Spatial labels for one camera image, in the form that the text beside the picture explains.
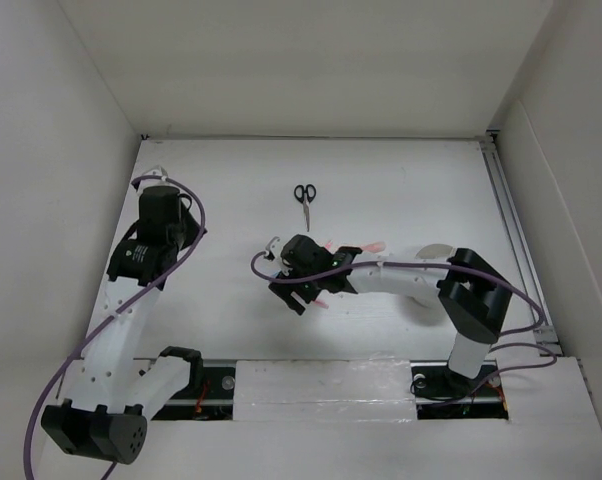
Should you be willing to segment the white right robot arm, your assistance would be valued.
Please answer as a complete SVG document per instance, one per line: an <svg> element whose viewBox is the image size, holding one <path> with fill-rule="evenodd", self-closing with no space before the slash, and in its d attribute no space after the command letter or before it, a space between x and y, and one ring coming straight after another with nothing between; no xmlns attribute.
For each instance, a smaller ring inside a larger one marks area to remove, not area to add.
<svg viewBox="0 0 602 480"><path fill-rule="evenodd" d="M456 330L443 381L452 392L467 393L478 384L482 364L501 335L510 284L472 249L431 244L404 255L384 250L382 242L332 251L306 235L288 242L275 237L265 247L265 259L279 272L268 288L299 315L323 292L392 294L442 308Z"/></svg>

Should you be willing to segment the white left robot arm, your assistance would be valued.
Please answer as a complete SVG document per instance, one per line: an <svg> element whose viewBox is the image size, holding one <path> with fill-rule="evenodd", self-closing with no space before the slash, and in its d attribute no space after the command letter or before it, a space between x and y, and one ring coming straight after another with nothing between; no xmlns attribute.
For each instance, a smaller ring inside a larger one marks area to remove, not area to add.
<svg viewBox="0 0 602 480"><path fill-rule="evenodd" d="M168 278L194 253L205 219L194 218L196 195L179 182L146 174L132 183L138 218L116 245L101 288L103 317L74 357L81 372L41 427L67 455L129 465L139 456L148 424L174 395L204 386L199 351L168 346L148 371L134 355Z"/></svg>

